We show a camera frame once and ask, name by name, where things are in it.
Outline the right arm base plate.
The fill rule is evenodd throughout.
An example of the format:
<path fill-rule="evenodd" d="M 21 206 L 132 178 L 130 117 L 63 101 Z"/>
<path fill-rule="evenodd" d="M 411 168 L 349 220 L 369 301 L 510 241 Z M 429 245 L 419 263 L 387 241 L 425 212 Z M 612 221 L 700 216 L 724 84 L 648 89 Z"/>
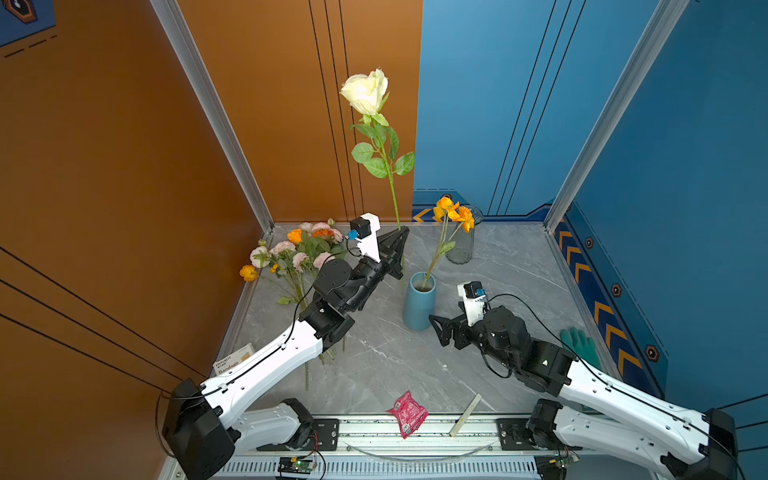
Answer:
<path fill-rule="evenodd" d="M 560 451 L 571 447 L 561 442 L 551 428 L 529 427 L 524 418 L 502 417 L 495 421 L 503 451 Z"/>

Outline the white pink peony stem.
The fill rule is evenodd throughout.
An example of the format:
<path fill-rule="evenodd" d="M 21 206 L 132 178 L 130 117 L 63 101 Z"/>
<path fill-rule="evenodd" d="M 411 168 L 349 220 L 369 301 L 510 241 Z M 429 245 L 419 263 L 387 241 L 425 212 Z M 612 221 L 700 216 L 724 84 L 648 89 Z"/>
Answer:
<path fill-rule="evenodd" d="M 249 255 L 251 265 L 261 270 L 268 270 L 276 281 L 282 279 L 287 286 L 283 287 L 286 295 L 290 295 L 294 302 L 304 293 L 301 263 L 303 258 L 291 241 L 278 242 L 268 248 L 264 241 L 251 251 Z"/>

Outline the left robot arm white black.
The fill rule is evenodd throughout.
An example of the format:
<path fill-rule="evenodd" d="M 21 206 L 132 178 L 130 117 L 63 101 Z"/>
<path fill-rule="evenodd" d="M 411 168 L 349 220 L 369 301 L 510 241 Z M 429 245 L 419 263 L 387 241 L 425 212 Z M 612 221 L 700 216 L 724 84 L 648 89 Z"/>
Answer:
<path fill-rule="evenodd" d="M 187 379 L 167 394 L 162 438 L 189 479 L 209 479 L 237 453 L 267 445 L 293 449 L 310 438 L 313 417 L 296 399 L 254 413 L 248 408 L 284 377 L 338 343 L 386 276 L 403 276 L 407 227 L 357 237 L 356 266 L 325 260 L 312 301 L 291 326 L 234 368 L 201 384 Z"/>

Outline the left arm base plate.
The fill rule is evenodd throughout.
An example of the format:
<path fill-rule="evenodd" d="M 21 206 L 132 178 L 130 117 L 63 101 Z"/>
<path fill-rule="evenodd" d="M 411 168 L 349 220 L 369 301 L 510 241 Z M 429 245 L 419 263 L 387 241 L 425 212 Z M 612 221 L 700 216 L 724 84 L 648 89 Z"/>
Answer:
<path fill-rule="evenodd" d="M 270 444 L 257 451 L 287 452 L 310 451 L 317 448 L 321 453 L 336 451 L 339 440 L 340 421 L 338 418 L 315 418 L 309 428 L 300 428 L 300 435 L 284 444 Z"/>

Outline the cream white rose stem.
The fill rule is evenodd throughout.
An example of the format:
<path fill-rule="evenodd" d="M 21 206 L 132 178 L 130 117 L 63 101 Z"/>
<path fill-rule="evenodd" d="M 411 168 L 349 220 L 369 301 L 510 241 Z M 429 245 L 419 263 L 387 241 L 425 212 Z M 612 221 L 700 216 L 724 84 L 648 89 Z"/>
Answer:
<path fill-rule="evenodd" d="M 381 69 L 368 74 L 355 74 L 342 84 L 339 94 L 360 115 L 360 121 L 350 128 L 361 133 L 367 141 L 356 144 L 353 159 L 372 176 L 386 179 L 393 202 L 395 222 L 402 227 L 395 177 L 409 174 L 415 164 L 413 151 L 400 153 L 400 139 L 382 113 L 389 98 L 389 80 Z"/>

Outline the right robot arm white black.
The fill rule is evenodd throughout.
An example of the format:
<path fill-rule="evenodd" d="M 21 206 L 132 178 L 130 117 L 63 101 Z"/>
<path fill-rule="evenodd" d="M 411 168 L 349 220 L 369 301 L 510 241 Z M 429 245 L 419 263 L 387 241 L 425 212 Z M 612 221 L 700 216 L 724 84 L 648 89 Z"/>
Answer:
<path fill-rule="evenodd" d="M 574 352 L 531 336 L 504 306 L 471 323 L 429 318 L 440 343 L 478 348 L 526 387 L 542 393 L 526 428 L 543 450 L 590 449 L 666 479 L 741 479 L 733 418 L 699 412 L 638 390 L 594 368 Z"/>

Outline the pink ranunculus stem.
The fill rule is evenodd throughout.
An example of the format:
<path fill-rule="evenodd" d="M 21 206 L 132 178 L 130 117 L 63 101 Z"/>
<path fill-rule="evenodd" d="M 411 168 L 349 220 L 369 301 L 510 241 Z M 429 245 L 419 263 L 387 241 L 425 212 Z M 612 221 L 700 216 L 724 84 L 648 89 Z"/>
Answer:
<path fill-rule="evenodd" d="M 317 271 L 320 271 L 320 269 L 329 261 L 333 260 L 335 256 L 331 254 L 330 252 L 324 252 L 321 253 L 313 262 L 314 267 Z M 334 347 L 329 347 L 323 354 L 319 356 L 319 359 L 323 365 L 326 364 L 326 361 L 334 361 L 337 357 L 337 350 Z"/>

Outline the orange gerbera daisy stem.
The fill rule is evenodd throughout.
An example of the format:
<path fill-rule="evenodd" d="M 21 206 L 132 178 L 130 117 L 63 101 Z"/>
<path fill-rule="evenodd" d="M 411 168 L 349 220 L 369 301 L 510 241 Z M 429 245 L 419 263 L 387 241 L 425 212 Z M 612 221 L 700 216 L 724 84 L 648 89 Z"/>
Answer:
<path fill-rule="evenodd" d="M 313 230 L 309 237 L 309 245 L 313 258 L 323 253 L 330 253 L 337 244 L 337 236 L 332 228 Z"/>

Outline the yellow orange poppy stem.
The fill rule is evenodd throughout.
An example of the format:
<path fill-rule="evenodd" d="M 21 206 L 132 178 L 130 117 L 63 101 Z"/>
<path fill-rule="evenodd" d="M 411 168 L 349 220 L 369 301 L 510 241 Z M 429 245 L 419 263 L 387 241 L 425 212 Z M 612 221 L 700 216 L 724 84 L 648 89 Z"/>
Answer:
<path fill-rule="evenodd" d="M 456 246 L 454 240 L 456 235 L 460 231 L 469 234 L 475 229 L 475 218 L 472 211 L 448 196 L 443 196 L 436 202 L 433 213 L 434 219 L 441 225 L 441 231 L 431 263 L 419 284 L 422 290 L 428 287 L 433 270 L 440 259 Z"/>

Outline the teal ceramic vase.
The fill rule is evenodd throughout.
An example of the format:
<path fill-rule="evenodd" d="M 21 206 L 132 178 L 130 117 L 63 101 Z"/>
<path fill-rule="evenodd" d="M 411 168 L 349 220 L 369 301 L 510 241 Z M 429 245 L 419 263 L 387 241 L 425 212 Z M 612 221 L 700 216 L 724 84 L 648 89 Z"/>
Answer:
<path fill-rule="evenodd" d="M 405 326 L 413 331 L 424 331 L 431 324 L 437 297 L 437 286 L 433 276 L 426 272 L 413 274 L 408 282 L 402 318 Z"/>

